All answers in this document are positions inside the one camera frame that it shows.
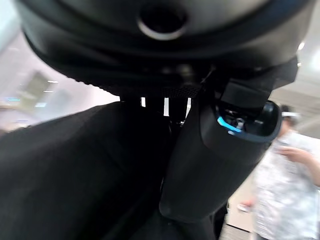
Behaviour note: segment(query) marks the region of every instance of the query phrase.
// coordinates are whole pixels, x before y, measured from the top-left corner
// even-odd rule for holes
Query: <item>blue light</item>
[[[234,127],[234,126],[231,126],[229,123],[226,123],[225,120],[222,118],[222,116],[220,116],[220,117],[218,118],[217,122],[218,122],[221,126],[227,128],[227,129],[229,129],[229,130],[231,130],[231,131],[241,133],[241,129],[238,129],[238,128]]]
[[[13,97],[8,98],[7,100],[10,102],[19,102],[20,101],[19,98],[13,98]]]

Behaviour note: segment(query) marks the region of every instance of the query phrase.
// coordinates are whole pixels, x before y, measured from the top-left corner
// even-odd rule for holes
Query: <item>person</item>
[[[292,107],[281,109],[280,133],[255,170],[255,196],[242,204],[253,209],[258,240],[317,239],[317,148],[293,130],[299,116]]]

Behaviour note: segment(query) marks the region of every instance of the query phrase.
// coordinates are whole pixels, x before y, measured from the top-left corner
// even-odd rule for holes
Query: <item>patterned shirt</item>
[[[255,231],[268,240],[317,239],[318,188],[305,165],[277,153],[281,146],[317,150],[293,131],[274,141],[254,173]]]

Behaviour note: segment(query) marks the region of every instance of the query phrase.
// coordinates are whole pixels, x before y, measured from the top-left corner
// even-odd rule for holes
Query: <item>hand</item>
[[[304,164],[313,159],[311,153],[291,146],[282,146],[278,153],[287,157],[291,162],[296,163]]]
[[[250,207],[252,207],[255,203],[254,203],[254,200],[253,200],[253,199],[249,199],[249,200],[246,200],[246,201],[242,201],[240,204],[250,208]]]

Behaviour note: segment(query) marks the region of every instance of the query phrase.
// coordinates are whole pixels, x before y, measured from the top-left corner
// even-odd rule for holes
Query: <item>ceiling light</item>
[[[7,100],[10,102],[20,102],[20,99],[15,97],[9,97]]]
[[[35,107],[36,107],[36,108],[44,108],[46,105],[47,105],[46,102],[38,102],[38,103],[35,105]]]
[[[305,42],[300,43],[298,50],[302,50],[305,47]]]

